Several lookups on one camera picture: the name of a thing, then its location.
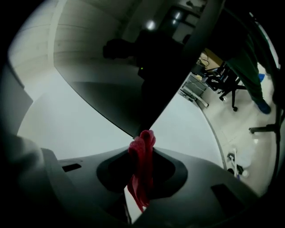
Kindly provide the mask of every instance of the green pants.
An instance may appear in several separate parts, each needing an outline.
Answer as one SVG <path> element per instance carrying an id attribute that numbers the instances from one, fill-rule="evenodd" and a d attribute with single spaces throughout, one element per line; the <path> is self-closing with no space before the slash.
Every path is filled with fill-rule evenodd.
<path id="1" fill-rule="evenodd" d="M 258 50 L 250 35 L 235 57 L 226 61 L 227 65 L 240 78 L 254 102 L 263 100 L 261 82 L 258 76 Z"/>

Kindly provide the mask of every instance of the blue shoe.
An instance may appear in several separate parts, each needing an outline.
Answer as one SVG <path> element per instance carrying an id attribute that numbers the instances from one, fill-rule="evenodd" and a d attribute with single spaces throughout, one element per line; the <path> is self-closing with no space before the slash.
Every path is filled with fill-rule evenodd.
<path id="1" fill-rule="evenodd" d="M 269 114 L 271 112 L 270 106 L 266 103 L 265 100 L 260 102 L 255 102 L 259 110 L 264 114 Z"/>

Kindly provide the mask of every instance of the office chair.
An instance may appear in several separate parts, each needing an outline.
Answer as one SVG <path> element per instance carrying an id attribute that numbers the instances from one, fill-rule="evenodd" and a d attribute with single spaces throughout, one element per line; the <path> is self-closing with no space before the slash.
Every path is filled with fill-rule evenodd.
<path id="1" fill-rule="evenodd" d="M 221 90 L 218 94 L 222 93 L 219 97 L 221 101 L 224 100 L 224 96 L 232 92 L 232 109 L 236 112 L 235 107 L 236 90 L 246 90 L 245 86 L 239 85 L 240 79 L 238 76 L 223 63 L 219 68 L 207 70 L 202 80 L 213 91 Z"/>

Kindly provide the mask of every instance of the red towel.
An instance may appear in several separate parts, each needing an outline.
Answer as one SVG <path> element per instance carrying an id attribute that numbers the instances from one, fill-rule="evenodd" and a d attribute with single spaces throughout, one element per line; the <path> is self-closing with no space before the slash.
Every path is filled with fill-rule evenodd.
<path id="1" fill-rule="evenodd" d="M 128 183 L 128 190 L 142 212 L 143 206 L 147 207 L 150 203 L 147 194 L 153 188 L 152 150 L 154 144 L 153 131 L 144 130 L 130 143 L 129 147 L 129 154 L 134 162 L 135 170 Z"/>

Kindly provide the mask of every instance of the black chair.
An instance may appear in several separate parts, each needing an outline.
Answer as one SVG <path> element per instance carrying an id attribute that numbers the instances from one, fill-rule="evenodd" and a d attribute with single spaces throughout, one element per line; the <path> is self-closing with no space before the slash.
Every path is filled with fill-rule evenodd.
<path id="1" fill-rule="evenodd" d="M 222 93 L 219 97 L 221 101 L 224 96 L 232 92 L 232 109 L 236 112 L 235 107 L 236 90 L 246 90 L 245 86 L 239 85 L 240 79 L 238 76 L 223 63 L 219 68 L 206 71 L 202 82 L 207 84 L 213 91 L 221 90 L 218 94 Z"/>

